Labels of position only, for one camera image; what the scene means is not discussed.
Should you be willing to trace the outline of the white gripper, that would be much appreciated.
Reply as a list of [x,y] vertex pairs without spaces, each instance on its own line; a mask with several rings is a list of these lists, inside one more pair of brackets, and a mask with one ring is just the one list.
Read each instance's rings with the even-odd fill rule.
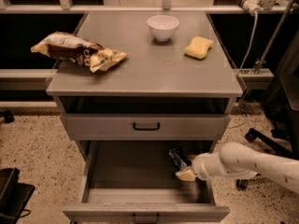
[[208,180],[218,174],[218,157],[211,153],[203,153],[196,156],[192,161],[192,168],[187,167],[176,172],[181,181],[192,182],[198,177],[201,180]]

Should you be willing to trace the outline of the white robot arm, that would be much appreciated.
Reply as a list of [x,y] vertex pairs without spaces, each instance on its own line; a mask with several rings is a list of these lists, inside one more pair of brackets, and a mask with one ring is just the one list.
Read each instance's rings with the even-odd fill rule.
[[299,161],[253,150],[237,142],[224,144],[217,152],[187,156],[180,147],[168,153],[182,181],[207,181],[215,176],[251,179],[262,175],[299,193]]

